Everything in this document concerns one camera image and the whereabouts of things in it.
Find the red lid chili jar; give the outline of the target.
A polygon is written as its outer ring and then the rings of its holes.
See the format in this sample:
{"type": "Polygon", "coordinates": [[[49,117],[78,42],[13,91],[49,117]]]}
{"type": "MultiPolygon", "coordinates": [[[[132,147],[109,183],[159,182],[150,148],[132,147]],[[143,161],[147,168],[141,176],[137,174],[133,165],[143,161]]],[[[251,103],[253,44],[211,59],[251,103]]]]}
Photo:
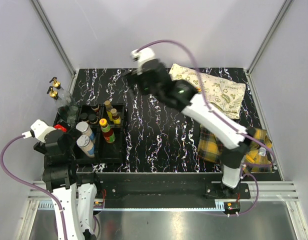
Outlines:
{"type": "Polygon", "coordinates": [[[68,127],[66,125],[63,125],[63,124],[56,124],[53,126],[56,130],[61,130],[62,132],[66,133],[68,132],[68,127]]]}

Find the sago jar silver lid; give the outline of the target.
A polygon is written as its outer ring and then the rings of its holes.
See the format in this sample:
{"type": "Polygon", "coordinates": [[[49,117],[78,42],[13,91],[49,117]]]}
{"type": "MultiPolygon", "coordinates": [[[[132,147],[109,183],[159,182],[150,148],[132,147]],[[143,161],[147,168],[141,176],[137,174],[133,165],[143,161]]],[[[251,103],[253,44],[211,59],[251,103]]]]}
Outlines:
{"type": "Polygon", "coordinates": [[[95,136],[94,132],[92,131],[90,125],[87,122],[81,121],[75,127],[83,135],[88,136],[93,143],[96,142],[96,136],[95,136]]]}
{"type": "Polygon", "coordinates": [[[81,135],[76,144],[89,158],[95,157],[95,146],[87,135],[81,135]]]}

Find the clear pump bottle gold top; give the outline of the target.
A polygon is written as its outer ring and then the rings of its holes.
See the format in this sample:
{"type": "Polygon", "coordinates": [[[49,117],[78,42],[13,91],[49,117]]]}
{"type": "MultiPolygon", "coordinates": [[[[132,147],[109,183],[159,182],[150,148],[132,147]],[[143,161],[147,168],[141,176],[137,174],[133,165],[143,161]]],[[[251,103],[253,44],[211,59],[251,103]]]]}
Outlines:
{"type": "Polygon", "coordinates": [[[62,100],[65,100],[73,110],[77,110],[76,102],[72,94],[62,87],[57,77],[54,76],[49,83],[52,83],[53,88],[56,89],[62,100]]]}

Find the short green label sauce bottle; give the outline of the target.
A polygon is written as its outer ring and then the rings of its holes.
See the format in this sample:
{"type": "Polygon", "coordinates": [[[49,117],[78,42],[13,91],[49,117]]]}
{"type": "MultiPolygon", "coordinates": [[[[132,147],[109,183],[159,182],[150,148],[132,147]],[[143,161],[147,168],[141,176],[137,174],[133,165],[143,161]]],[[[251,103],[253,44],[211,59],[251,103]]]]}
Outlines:
{"type": "Polygon", "coordinates": [[[113,129],[108,124],[108,121],[105,118],[101,118],[99,120],[99,125],[101,127],[101,132],[102,132],[102,135],[105,141],[109,144],[114,143],[116,140],[116,137],[115,137],[113,129]]]}

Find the yellow label bottle brown cap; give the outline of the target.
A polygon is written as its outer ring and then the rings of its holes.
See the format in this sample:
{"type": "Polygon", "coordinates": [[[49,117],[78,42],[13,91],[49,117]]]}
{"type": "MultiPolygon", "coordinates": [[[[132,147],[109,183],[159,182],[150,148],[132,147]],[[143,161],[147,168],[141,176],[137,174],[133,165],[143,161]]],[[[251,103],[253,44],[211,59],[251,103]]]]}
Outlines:
{"type": "Polygon", "coordinates": [[[107,116],[108,116],[109,120],[112,121],[113,117],[112,117],[111,110],[113,109],[113,106],[111,104],[111,101],[110,100],[106,100],[104,102],[104,106],[105,106],[105,110],[106,110],[106,113],[107,113],[107,116]]]}

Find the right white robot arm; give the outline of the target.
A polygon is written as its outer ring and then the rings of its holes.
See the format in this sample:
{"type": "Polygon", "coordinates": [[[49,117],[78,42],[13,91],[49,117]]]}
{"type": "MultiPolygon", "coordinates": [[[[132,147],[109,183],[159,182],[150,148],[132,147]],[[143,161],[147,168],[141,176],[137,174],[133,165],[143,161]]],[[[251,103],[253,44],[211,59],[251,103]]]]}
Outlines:
{"type": "Polygon", "coordinates": [[[125,74],[129,88],[137,86],[142,95],[153,95],[159,102],[194,119],[213,133],[224,145],[219,161],[222,165],[221,192],[233,198],[239,192],[243,159],[250,150],[256,131],[234,122],[186,80],[172,80],[165,65],[157,58],[133,57],[137,68],[125,74]]]}

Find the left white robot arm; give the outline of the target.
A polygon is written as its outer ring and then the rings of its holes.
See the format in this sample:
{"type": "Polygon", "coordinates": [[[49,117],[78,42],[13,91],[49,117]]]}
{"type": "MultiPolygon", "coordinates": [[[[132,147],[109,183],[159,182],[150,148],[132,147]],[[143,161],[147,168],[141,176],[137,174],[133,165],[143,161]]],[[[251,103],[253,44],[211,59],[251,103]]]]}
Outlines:
{"type": "Polygon", "coordinates": [[[102,193],[101,184],[93,181],[93,175],[78,180],[75,139],[70,134],[54,129],[44,141],[42,180],[53,203],[58,239],[95,240],[93,203],[102,193]]]}

